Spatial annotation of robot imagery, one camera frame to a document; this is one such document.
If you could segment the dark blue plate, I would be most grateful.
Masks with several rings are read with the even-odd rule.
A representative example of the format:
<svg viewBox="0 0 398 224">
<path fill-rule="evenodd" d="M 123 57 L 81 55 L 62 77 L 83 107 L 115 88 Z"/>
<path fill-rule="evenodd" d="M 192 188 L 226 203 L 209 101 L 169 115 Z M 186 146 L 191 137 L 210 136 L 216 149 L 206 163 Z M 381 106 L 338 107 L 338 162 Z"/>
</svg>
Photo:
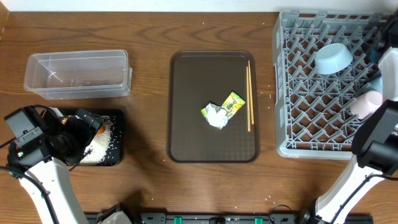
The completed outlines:
<svg viewBox="0 0 398 224">
<path fill-rule="evenodd" d="M 362 94 L 365 94 L 369 91 L 377 91 L 380 94 L 383 94 L 383 89 L 382 89 L 382 76 L 380 73 L 376 74 L 373 76 L 370 81 L 365 83 L 356 93 L 355 97 L 359 97 Z"/>
</svg>

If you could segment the pile of white rice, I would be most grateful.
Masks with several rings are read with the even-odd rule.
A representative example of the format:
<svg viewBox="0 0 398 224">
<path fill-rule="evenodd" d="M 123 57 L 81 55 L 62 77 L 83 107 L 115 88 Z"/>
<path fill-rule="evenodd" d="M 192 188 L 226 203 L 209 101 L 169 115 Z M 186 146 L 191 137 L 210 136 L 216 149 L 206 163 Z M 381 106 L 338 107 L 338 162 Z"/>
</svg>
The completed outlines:
<svg viewBox="0 0 398 224">
<path fill-rule="evenodd" d="M 86 147 L 81 166 L 113 166 L 120 150 L 121 131 L 116 126 L 117 116 L 102 116 L 106 131 L 96 135 Z"/>
</svg>

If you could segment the light blue bowl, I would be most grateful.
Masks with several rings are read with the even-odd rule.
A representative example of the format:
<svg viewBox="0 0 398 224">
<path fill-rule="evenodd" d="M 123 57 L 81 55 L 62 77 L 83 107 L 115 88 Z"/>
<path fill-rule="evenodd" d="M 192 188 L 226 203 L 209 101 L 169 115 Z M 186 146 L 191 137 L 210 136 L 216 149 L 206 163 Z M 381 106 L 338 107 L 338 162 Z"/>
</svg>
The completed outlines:
<svg viewBox="0 0 398 224">
<path fill-rule="evenodd" d="M 345 69 L 353 61 L 347 46 L 341 43 L 322 47 L 315 56 L 315 66 L 320 75 L 330 75 Z"/>
</svg>

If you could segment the white plastic cup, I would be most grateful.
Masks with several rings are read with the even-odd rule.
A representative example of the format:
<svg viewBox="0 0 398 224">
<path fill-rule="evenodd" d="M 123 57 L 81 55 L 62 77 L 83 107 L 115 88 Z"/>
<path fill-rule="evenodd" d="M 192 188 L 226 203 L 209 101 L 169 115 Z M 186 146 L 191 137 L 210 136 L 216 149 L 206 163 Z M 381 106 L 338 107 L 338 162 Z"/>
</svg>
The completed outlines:
<svg viewBox="0 0 398 224">
<path fill-rule="evenodd" d="M 378 91 L 368 91 L 355 99 L 349 110 L 358 119 L 365 119 L 372 115 L 382 105 L 382 94 Z"/>
</svg>

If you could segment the brown food scrap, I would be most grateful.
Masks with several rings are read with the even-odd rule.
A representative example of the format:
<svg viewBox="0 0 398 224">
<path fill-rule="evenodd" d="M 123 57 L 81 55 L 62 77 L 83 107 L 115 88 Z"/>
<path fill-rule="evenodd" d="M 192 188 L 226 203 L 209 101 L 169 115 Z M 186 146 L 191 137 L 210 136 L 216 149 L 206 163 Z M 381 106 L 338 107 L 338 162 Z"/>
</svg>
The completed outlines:
<svg viewBox="0 0 398 224">
<path fill-rule="evenodd" d="M 61 120 L 62 124 L 66 124 L 66 122 L 68 121 L 69 118 L 70 118 L 70 116 L 63 117 L 63 119 Z"/>
</svg>

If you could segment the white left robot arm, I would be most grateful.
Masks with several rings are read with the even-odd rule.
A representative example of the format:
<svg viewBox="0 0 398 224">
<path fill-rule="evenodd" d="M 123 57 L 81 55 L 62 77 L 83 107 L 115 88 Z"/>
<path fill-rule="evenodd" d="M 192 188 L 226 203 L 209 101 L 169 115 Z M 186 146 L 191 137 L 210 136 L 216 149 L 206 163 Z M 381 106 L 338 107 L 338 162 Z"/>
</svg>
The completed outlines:
<svg viewBox="0 0 398 224">
<path fill-rule="evenodd" d="M 3 170 L 31 197 L 42 223 L 87 223 L 74 193 L 70 169 L 83 159 L 103 126 L 97 114 L 78 109 L 63 115 L 57 108 L 25 106 L 4 118 L 14 134 Z"/>
</svg>

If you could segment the orange carrot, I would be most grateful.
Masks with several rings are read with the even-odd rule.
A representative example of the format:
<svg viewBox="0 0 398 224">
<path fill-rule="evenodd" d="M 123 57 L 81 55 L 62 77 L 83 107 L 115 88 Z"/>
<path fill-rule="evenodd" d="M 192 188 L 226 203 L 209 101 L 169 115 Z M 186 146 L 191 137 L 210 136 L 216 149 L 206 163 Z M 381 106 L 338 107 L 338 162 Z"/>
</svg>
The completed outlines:
<svg viewBox="0 0 398 224">
<path fill-rule="evenodd" d="M 106 131 L 106 128 L 104 125 L 102 125 L 99 130 L 97 130 L 96 135 L 103 134 Z"/>
</svg>

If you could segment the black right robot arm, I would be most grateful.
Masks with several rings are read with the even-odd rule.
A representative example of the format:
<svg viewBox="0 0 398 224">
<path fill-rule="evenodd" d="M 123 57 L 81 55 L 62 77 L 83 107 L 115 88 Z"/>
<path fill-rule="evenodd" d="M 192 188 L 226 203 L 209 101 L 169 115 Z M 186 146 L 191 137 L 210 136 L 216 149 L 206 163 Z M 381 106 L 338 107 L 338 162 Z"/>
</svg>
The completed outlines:
<svg viewBox="0 0 398 224">
<path fill-rule="evenodd" d="M 344 223 L 351 209 L 397 171 L 397 14 L 376 34 L 367 55 L 382 78 L 382 102 L 356 131 L 353 156 L 332 187 L 300 218 L 301 223 Z"/>
</svg>

